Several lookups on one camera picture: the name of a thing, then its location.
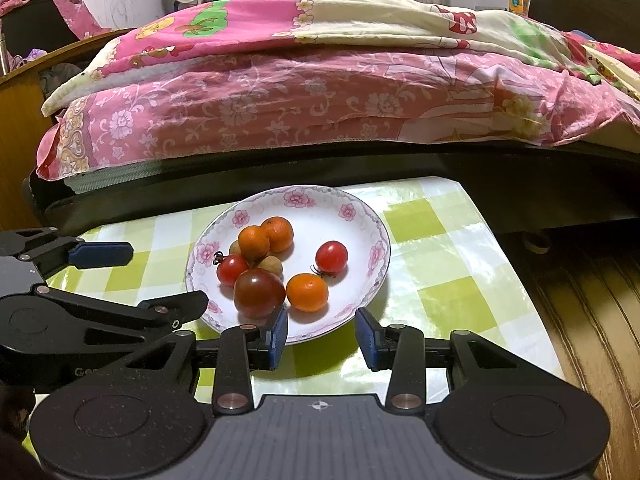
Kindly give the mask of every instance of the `mandarin orange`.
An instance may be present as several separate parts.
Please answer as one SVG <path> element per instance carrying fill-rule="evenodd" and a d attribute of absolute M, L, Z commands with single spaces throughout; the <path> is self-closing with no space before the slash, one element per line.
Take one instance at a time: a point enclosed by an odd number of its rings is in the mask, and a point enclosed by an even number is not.
<path fill-rule="evenodd" d="M 287 283 L 287 299 L 291 306 L 303 312 L 316 312 L 326 305 L 329 288 L 320 276 L 303 272 Z"/>
<path fill-rule="evenodd" d="M 242 256 L 250 262 L 264 258 L 269 253 L 269 238 L 263 228 L 249 225 L 240 231 L 238 246 Z"/>
<path fill-rule="evenodd" d="M 281 253 L 291 247 L 293 243 L 293 227 L 289 220 L 282 216 L 267 218 L 260 227 L 264 229 L 269 238 L 272 253 Z"/>

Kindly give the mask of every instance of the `floor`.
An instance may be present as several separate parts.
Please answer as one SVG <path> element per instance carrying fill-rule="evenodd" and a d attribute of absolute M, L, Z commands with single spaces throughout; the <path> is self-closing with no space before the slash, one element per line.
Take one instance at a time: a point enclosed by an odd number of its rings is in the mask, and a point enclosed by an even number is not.
<path fill-rule="evenodd" d="M 609 415 L 599 480 L 640 480 L 640 221 L 498 236 L 565 378 Z"/>

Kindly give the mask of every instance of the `white plate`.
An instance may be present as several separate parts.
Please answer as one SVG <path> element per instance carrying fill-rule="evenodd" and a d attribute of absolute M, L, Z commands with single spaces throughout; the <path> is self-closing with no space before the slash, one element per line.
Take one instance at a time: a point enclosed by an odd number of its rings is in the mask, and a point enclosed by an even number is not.
<path fill-rule="evenodd" d="M 216 218 L 195 243 L 186 269 L 187 290 L 203 290 L 209 307 L 202 319 L 217 332 L 247 320 L 233 302 L 233 290 L 223 286 L 212 264 L 214 253 L 228 254 L 229 246 L 247 225 L 260 225 L 282 216 L 293 227 L 293 247 L 277 256 L 284 267 L 284 284 L 300 272 L 311 272 L 316 251 L 329 240 L 347 247 L 347 269 L 326 278 L 329 302 L 319 312 L 289 310 L 287 344 L 315 339 L 344 325 L 358 307 L 376 295 L 389 267 L 389 235 L 380 217 L 362 200 L 324 186 L 287 186 L 258 193 Z"/>

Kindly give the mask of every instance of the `dark red tomato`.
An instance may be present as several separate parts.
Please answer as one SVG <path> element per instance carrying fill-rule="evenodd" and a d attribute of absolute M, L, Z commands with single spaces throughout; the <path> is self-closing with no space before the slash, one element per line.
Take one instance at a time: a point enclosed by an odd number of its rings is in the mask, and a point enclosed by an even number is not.
<path fill-rule="evenodd" d="M 316 267 L 320 272 L 338 274 L 347 266 L 347 248 L 335 240 L 324 243 L 316 253 Z"/>
<path fill-rule="evenodd" d="M 249 270 L 249 264 L 240 254 L 230 254 L 218 265 L 216 274 L 220 283 L 226 286 L 234 286 L 238 276 Z"/>
<path fill-rule="evenodd" d="M 249 319 L 267 317 L 284 302 L 285 290 L 278 277 L 264 269 L 243 272 L 234 287 L 234 305 Z"/>

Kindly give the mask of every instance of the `table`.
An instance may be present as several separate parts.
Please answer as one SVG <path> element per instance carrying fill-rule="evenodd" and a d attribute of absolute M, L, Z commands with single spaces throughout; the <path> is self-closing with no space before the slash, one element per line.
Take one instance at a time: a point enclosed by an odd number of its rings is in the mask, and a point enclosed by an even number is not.
<path fill-rule="evenodd" d="M 554 348 L 520 280 L 490 229 L 457 182 L 439 177 L 343 188 L 383 219 L 392 244 L 389 272 L 369 309 L 382 324 L 400 322 L 427 337 L 468 329 L 562 376 Z M 136 305 L 185 291 L 188 254 L 204 228 L 230 204 L 112 224 L 87 241 L 129 241 L 127 267 L 68 268 L 49 285 Z M 185 328 L 198 338 L 218 336 L 200 320 Z M 353 322 L 314 341 L 288 346 L 275 372 L 254 372 L 263 394 L 356 394 L 386 391 L 389 372 L 372 373 L 358 351 Z M 428 402 L 448 392 L 443 370 L 427 371 Z M 196 398 L 210 402 L 214 371 L 203 370 Z"/>

